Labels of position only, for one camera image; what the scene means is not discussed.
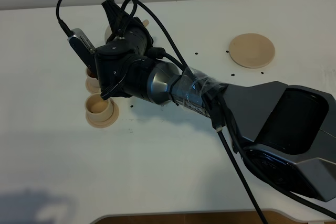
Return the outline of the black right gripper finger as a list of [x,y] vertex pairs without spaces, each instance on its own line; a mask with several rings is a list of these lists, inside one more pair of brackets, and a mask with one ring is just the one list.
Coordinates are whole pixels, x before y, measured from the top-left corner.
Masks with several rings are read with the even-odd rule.
[[116,32],[119,29],[123,15],[121,7],[114,0],[106,0],[101,5],[106,13],[111,31],[113,33]]

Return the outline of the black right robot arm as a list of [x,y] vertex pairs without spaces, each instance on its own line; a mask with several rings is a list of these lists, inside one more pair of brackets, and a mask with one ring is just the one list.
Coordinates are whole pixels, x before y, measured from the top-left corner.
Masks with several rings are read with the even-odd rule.
[[335,198],[335,99],[302,86],[221,83],[165,62],[141,21],[114,0],[102,3],[113,31],[95,55],[102,99],[173,102],[225,126],[233,150],[264,182],[327,202]]

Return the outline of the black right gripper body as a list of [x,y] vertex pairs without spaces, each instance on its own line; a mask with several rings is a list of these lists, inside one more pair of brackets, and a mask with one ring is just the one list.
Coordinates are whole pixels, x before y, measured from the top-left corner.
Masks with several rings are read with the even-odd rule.
[[139,18],[133,18],[124,34],[110,38],[96,49],[95,63],[101,98],[137,97],[147,101],[164,101],[165,88],[158,90],[156,66],[163,64],[165,50],[155,48],[153,39]]

